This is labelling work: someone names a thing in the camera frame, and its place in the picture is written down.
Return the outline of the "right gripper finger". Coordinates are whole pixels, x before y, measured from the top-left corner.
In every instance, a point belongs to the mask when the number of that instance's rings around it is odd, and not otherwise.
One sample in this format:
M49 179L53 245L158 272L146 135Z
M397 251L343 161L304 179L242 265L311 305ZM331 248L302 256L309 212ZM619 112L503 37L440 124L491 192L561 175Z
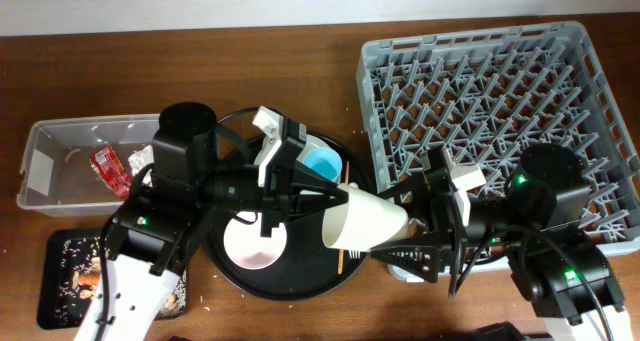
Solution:
M409 216L429 216L435 196L427 172L413 173L377 196L401 206Z
M443 270L441 261L447 245L448 236L445 232L428 232L375 246L369 254L423 281L436 283Z

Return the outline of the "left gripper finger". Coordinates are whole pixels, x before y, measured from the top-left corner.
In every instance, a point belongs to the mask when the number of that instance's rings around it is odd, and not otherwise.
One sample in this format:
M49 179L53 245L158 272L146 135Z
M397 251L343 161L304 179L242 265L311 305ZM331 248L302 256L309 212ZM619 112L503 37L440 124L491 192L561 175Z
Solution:
M301 162L293 162L289 180L290 204L344 204L349 200L347 191Z
M285 225L297 223L303 220L305 217L311 216L318 212L324 212L326 209L340 206L344 204L344 201L340 200L325 200L325 201L295 201L291 204L291 210L289 212L288 219L284 222Z

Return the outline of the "light blue cup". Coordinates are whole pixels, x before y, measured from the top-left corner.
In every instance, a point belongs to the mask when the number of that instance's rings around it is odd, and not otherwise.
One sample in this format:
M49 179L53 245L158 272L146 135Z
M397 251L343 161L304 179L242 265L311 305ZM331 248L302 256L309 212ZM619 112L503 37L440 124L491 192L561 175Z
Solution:
M331 182L338 183L341 179L342 159L333 148L312 149L305 155L303 164Z

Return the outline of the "cream paper cup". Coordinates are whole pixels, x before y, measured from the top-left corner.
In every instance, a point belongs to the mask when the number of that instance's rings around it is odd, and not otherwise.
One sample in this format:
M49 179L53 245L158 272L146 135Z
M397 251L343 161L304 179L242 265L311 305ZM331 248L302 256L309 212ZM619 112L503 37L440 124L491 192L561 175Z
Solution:
M407 236L409 216L404 208L345 183L348 202L325 210L322 241L331 249L369 252L385 242Z

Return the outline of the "pink bowl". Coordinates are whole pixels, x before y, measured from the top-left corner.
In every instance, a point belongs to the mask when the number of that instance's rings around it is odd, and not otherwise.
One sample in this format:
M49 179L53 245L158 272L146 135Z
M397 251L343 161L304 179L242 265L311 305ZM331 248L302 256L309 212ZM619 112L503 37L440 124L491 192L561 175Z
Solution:
M223 234L223 246L228 258L236 265L248 270L266 268L275 263L284 253L287 230L284 223L272 229L270 237L261 236L262 215L241 211L237 217L251 224L232 218Z

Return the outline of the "white tissue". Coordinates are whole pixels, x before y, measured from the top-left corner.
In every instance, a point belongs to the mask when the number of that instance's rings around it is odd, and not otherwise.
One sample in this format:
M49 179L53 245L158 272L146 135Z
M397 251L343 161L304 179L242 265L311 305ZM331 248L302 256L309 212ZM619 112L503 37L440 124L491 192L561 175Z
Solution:
M153 150L151 145L144 146L141 150L134 151L128 157L128 163L131 168L131 175L137 176L144 167L154 162Z

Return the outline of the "red snack wrapper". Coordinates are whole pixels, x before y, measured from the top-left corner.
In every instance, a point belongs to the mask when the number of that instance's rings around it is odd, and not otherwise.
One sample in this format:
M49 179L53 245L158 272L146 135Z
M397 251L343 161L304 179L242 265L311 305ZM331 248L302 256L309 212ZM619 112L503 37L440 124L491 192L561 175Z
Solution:
M120 199L126 199L129 196L131 177L111 145L105 146L91 156L90 164L105 185Z

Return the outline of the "food scraps with rice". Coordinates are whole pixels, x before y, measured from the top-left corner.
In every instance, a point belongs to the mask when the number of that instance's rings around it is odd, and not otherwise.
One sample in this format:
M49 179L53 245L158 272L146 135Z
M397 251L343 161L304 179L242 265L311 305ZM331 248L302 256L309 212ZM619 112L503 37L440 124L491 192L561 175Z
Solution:
M62 245L61 280L53 315L63 326L78 325L97 294L101 264L99 237L80 237Z

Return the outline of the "orange carrot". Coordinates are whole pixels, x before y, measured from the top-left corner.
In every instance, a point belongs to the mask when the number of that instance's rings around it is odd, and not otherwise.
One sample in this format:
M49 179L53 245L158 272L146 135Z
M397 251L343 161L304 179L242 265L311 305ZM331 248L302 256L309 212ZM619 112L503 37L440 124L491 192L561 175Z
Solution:
M99 280L99 273L79 274L77 277L77 284L94 287L99 284Z

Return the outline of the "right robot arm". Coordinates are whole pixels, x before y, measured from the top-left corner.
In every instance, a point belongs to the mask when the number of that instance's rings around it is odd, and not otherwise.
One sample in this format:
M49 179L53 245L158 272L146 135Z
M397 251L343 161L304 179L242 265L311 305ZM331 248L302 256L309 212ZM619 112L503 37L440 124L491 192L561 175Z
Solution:
M422 172L380 193L398 198L403 209L426 223L424 233L386 241L372 258L426 282L450 274L456 296L481 253L504 248L511 278L554 340L630 340L625 297L604 253L577 221L590 185L570 149L534 144L508 177L502 199L472 201L471 189L485 184L476 165L458 165L445 147L429 150Z

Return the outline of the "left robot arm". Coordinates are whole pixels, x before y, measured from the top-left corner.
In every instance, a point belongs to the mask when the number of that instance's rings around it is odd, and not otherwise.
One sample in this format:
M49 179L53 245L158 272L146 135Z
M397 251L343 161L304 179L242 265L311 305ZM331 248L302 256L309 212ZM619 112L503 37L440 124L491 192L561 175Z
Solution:
M298 162L303 124L265 106L252 111L264 134L258 157L205 104L160 113L153 162L101 230L97 293L77 339L143 339L215 222L252 211L267 237L348 202L347 191Z

